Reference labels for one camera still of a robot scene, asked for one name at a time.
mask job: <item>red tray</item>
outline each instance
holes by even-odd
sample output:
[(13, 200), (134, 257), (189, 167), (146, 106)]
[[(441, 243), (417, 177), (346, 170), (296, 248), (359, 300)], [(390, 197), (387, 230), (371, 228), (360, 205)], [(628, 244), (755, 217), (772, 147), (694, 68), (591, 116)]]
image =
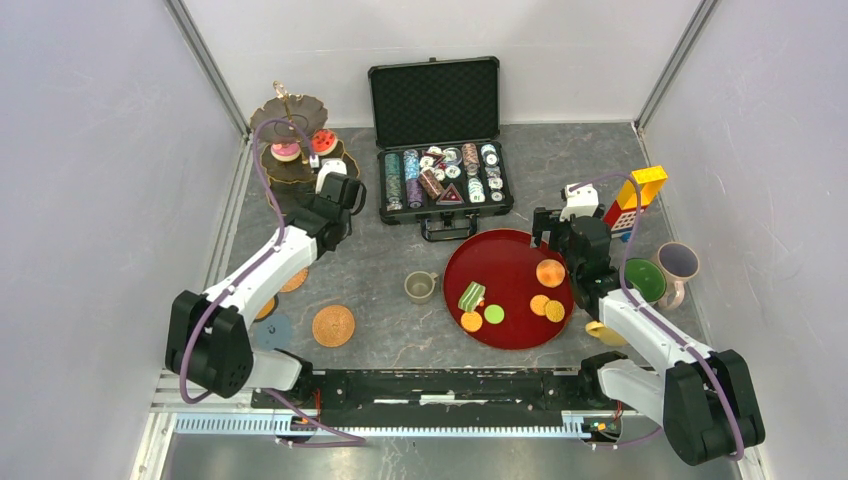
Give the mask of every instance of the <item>red tray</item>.
[[(574, 300), (567, 281), (548, 288), (536, 280), (536, 265), (547, 258), (562, 262), (558, 253), (548, 250), (547, 243), (531, 248), (530, 234), (518, 230), (490, 230), (466, 240), (451, 256), (443, 277), (445, 302), (457, 327), (462, 329), (459, 319), (464, 313), (459, 308), (459, 297), (471, 282), (477, 282), (486, 287), (485, 305), (500, 305), (506, 315), (497, 325), (484, 320), (480, 330), (469, 333), (462, 329), (463, 332), (504, 350), (533, 348), (556, 337), (571, 319)], [(530, 310), (530, 299), (540, 294), (562, 302), (562, 322), (553, 323)], [(485, 307), (477, 307), (480, 315), (483, 310)]]

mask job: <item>black briefcase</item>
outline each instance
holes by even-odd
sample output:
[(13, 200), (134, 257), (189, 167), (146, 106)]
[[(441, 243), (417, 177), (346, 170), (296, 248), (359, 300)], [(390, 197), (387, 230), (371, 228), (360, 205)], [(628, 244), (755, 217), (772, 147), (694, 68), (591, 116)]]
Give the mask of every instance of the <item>black briefcase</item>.
[(435, 242), (468, 238), (478, 218), (509, 213), (514, 199), (495, 141), (499, 69), (497, 58), (482, 57), (368, 71), (383, 223), (420, 223), (424, 239)]

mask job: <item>mug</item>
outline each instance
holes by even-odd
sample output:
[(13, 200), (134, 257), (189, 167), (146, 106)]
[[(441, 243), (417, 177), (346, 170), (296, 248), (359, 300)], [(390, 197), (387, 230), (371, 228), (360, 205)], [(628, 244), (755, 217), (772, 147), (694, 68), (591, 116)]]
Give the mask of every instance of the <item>mug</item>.
[(683, 286), (698, 274), (701, 262), (695, 251), (679, 242), (669, 242), (661, 246), (653, 261), (660, 267), (668, 282), (665, 295), (657, 306), (663, 310), (677, 308), (683, 302), (686, 289)]
[(406, 290), (406, 295), (409, 296), (412, 303), (422, 305), (430, 301), (430, 297), (436, 291), (436, 280), (438, 278), (437, 273), (412, 272), (406, 276), (403, 289)]
[(639, 291), (642, 298), (653, 304), (665, 295), (668, 282), (665, 274), (650, 260), (645, 258), (631, 258), (624, 265), (624, 278), (628, 286)]

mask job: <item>pink mug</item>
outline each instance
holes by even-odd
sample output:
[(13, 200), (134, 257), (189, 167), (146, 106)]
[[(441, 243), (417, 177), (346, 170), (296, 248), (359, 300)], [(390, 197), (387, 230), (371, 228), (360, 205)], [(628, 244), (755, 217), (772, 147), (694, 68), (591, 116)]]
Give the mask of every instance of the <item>pink mug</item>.
[(660, 267), (666, 279), (666, 291), (657, 301), (657, 306), (661, 310), (679, 307), (686, 295), (684, 285), (697, 275), (701, 268), (698, 255), (682, 243), (669, 242), (657, 250), (652, 261)]

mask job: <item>blue coaster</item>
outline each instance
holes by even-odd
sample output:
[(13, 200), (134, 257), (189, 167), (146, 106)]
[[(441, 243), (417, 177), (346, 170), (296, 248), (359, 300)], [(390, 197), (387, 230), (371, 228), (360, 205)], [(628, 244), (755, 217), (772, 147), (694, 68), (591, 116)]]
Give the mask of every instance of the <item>blue coaster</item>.
[(270, 315), (256, 324), (254, 337), (256, 344), (263, 350), (285, 350), (292, 339), (291, 320), (282, 313)]

